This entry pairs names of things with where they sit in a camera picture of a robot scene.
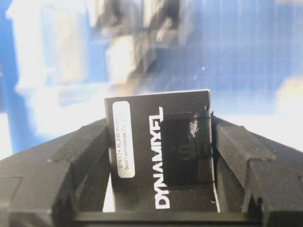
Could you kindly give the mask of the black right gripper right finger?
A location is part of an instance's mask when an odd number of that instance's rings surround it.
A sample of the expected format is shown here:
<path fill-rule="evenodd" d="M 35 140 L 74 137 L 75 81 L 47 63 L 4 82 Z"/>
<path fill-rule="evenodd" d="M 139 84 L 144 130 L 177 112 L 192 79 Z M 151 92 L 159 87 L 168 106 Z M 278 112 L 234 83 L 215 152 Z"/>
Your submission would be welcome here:
<path fill-rule="evenodd" d="M 211 127 L 220 211 L 265 227 L 302 226 L 302 152 L 216 116 Z"/>

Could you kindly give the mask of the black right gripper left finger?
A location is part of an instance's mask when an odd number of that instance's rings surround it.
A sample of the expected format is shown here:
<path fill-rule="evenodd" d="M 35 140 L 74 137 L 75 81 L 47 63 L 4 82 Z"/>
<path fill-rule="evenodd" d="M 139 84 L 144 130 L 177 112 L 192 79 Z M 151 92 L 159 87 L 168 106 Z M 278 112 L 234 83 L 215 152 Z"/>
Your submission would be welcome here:
<path fill-rule="evenodd" d="M 68 227 L 79 211 L 102 211 L 109 178 L 105 119 L 0 162 L 3 227 Z"/>

